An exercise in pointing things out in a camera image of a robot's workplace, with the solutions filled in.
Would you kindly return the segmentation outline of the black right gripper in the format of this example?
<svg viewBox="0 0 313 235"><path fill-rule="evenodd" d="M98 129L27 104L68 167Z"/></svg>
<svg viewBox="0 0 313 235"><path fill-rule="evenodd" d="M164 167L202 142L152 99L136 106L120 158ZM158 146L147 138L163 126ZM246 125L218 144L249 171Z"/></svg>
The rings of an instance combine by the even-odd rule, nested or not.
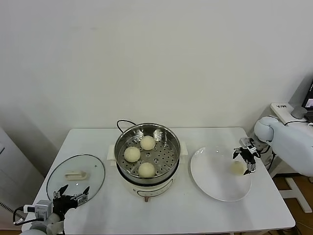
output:
<svg viewBox="0 0 313 235"><path fill-rule="evenodd" d="M242 156L243 160L246 162L246 170L244 171L243 175L254 173L256 170L256 161L254 159L254 154L246 148L237 147L234 148L232 159L234 160L238 156Z"/></svg>

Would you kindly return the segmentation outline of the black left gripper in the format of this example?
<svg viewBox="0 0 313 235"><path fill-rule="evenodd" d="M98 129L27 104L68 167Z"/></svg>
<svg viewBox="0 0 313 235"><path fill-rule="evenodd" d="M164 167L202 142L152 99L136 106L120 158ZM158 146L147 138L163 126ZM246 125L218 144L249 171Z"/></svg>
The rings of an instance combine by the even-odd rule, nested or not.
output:
<svg viewBox="0 0 313 235"><path fill-rule="evenodd" d="M65 217L68 210L75 209L88 201L90 186L82 193L74 196L63 195L67 188L68 185L65 185L58 191L53 192L53 213L57 214L59 217Z"/></svg>

